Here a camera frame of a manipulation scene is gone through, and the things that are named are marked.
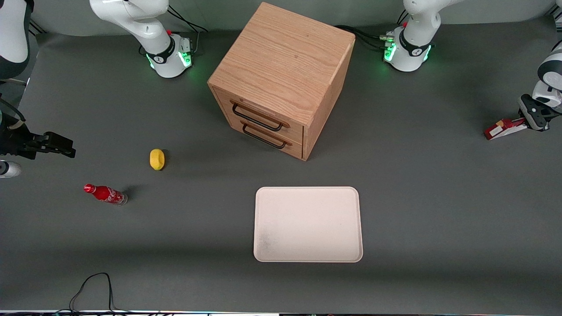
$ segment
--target cable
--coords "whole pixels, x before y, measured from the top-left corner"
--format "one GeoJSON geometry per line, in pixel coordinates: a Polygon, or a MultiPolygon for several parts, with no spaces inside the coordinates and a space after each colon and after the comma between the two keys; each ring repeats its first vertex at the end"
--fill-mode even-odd
{"type": "Polygon", "coordinates": [[[558,6],[554,5],[554,7],[552,7],[552,11],[550,11],[549,15],[554,14],[554,12],[556,12],[556,10],[558,10],[558,6]]]}
{"type": "Polygon", "coordinates": [[[33,24],[35,24],[35,26],[38,28],[38,30],[41,33],[46,33],[47,31],[45,31],[45,29],[43,29],[37,22],[35,22],[33,19],[30,19],[30,22],[33,22],[33,24]]]}
{"type": "Polygon", "coordinates": [[[177,18],[179,18],[180,20],[183,20],[185,23],[189,24],[191,27],[194,27],[194,26],[195,26],[195,27],[197,27],[197,28],[202,29],[202,30],[205,31],[205,32],[208,32],[208,31],[209,31],[209,30],[207,30],[206,28],[204,28],[203,26],[199,26],[199,25],[197,25],[197,24],[195,24],[195,23],[189,22],[188,20],[184,19],[184,18],[182,17],[182,15],[181,15],[178,11],[176,11],[176,9],[174,9],[172,6],[169,6],[169,7],[170,7],[170,9],[172,9],[172,11],[174,11],[174,12],[178,15],[178,16],[176,16],[177,18]]]}
{"type": "Polygon", "coordinates": [[[400,13],[400,16],[398,17],[398,20],[396,20],[396,24],[400,25],[400,21],[402,20],[402,15],[404,13],[406,13],[406,9],[404,9],[404,11],[402,11],[402,13],[400,13]]]}
{"type": "Polygon", "coordinates": [[[176,9],[174,9],[172,6],[169,6],[169,8],[172,10],[168,10],[168,13],[171,14],[173,17],[175,17],[176,19],[179,19],[181,21],[184,21],[185,23],[187,23],[187,25],[189,25],[189,27],[195,31],[197,33],[197,39],[195,40],[195,49],[192,49],[193,53],[196,53],[197,50],[199,49],[199,36],[201,35],[201,31],[199,31],[196,28],[200,28],[205,32],[208,32],[209,30],[207,30],[206,28],[204,28],[203,26],[199,26],[195,23],[189,22],[188,20],[184,19],[184,17],[178,12],[176,11],[176,9]]]}
{"type": "Polygon", "coordinates": [[[25,122],[25,117],[24,115],[13,105],[9,104],[8,101],[5,101],[4,99],[0,98],[0,102],[4,105],[6,105],[7,107],[10,108],[10,110],[14,111],[15,114],[17,114],[20,117],[20,121],[25,122]]]}
{"type": "Polygon", "coordinates": [[[176,14],[174,14],[174,13],[173,13],[172,11],[170,11],[170,10],[168,10],[168,13],[171,14],[171,15],[172,15],[173,17],[175,17],[176,19],[179,19],[179,20],[181,20],[181,21],[184,21],[185,23],[187,23],[187,25],[189,25],[189,27],[190,27],[193,31],[199,33],[199,31],[198,31],[193,25],[191,25],[191,23],[188,22],[187,20],[185,20],[185,19],[183,19],[183,18],[177,16],[176,14]]]}
{"type": "Polygon", "coordinates": [[[34,29],[36,29],[37,32],[39,32],[39,34],[43,34],[43,32],[41,32],[41,30],[40,30],[37,26],[35,26],[32,22],[30,22],[29,25],[31,25],[31,27],[33,27],[34,29]]]}
{"type": "Polygon", "coordinates": [[[197,32],[197,39],[195,41],[195,49],[193,50],[194,54],[197,52],[197,49],[199,48],[199,35],[200,34],[201,34],[201,32],[197,32]]]}
{"type": "Polygon", "coordinates": [[[359,38],[361,41],[363,41],[363,43],[367,44],[368,46],[371,46],[371,47],[376,48],[376,49],[385,49],[385,47],[373,44],[368,40],[368,39],[379,39],[378,36],[368,34],[366,32],[363,32],[363,31],[359,30],[359,29],[356,29],[352,26],[336,25],[335,27],[339,28],[339,29],[342,29],[342,30],[345,30],[345,31],[348,31],[350,33],[354,33],[357,38],[359,38]]]}
{"type": "Polygon", "coordinates": [[[402,22],[408,17],[409,13],[406,13],[406,15],[400,20],[400,22],[398,22],[398,25],[402,24],[402,22]]]}
{"type": "Polygon", "coordinates": [[[339,28],[339,29],[342,29],[342,30],[350,31],[350,32],[355,33],[355,34],[361,34],[361,35],[363,35],[363,36],[365,36],[365,37],[368,37],[368,38],[379,39],[378,36],[374,36],[374,35],[365,33],[365,32],[363,32],[363,31],[360,30],[360,29],[354,28],[353,26],[336,25],[335,28],[339,28]]]}
{"type": "Polygon", "coordinates": [[[86,278],[86,280],[84,280],[84,282],[82,283],[82,286],[80,286],[80,289],[78,290],[78,292],[72,297],[72,299],[70,299],[69,310],[71,310],[73,313],[77,312],[77,310],[74,309],[74,302],[76,301],[78,296],[80,296],[80,294],[84,290],[84,286],[86,285],[88,280],[90,280],[91,278],[93,278],[95,276],[99,276],[101,274],[103,274],[104,276],[107,277],[107,284],[109,285],[109,301],[108,301],[108,304],[107,304],[107,306],[109,307],[109,310],[111,312],[113,312],[114,314],[118,314],[117,312],[115,312],[115,310],[124,310],[124,309],[119,309],[119,308],[117,308],[117,306],[115,306],[115,303],[113,301],[113,288],[111,287],[111,278],[109,277],[109,274],[107,274],[106,272],[99,272],[99,273],[96,273],[96,274],[92,274],[91,276],[86,278]]]}

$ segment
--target cabinet top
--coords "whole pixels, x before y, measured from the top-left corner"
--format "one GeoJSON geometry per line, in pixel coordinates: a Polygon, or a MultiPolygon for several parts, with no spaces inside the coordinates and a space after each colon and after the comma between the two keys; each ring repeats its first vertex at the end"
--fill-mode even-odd
{"type": "Polygon", "coordinates": [[[310,125],[352,33],[263,2],[209,84],[310,125]]]}

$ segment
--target wooden cabinet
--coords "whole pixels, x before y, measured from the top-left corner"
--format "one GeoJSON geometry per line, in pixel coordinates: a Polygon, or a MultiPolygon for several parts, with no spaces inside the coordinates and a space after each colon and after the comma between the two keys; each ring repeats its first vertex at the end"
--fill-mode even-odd
{"type": "Polygon", "coordinates": [[[233,129],[307,160],[354,43],[349,32],[263,2],[207,83],[233,129]]]}

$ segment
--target coca-cola bottle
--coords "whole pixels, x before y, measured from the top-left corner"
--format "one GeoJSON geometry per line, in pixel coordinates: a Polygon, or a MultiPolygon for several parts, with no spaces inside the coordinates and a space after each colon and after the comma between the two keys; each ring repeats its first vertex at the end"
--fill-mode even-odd
{"type": "Polygon", "coordinates": [[[127,195],[114,190],[106,186],[94,186],[92,184],[86,184],[84,186],[84,192],[90,193],[98,200],[102,202],[107,202],[115,205],[123,205],[127,203],[127,195]]]}

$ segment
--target white tray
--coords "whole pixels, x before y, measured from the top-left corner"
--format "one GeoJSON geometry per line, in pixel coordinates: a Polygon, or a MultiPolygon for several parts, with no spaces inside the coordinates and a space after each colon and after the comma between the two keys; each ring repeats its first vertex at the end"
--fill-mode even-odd
{"type": "Polygon", "coordinates": [[[253,255],[261,262],[358,262],[363,243],[357,190],[259,189],[253,255]]]}

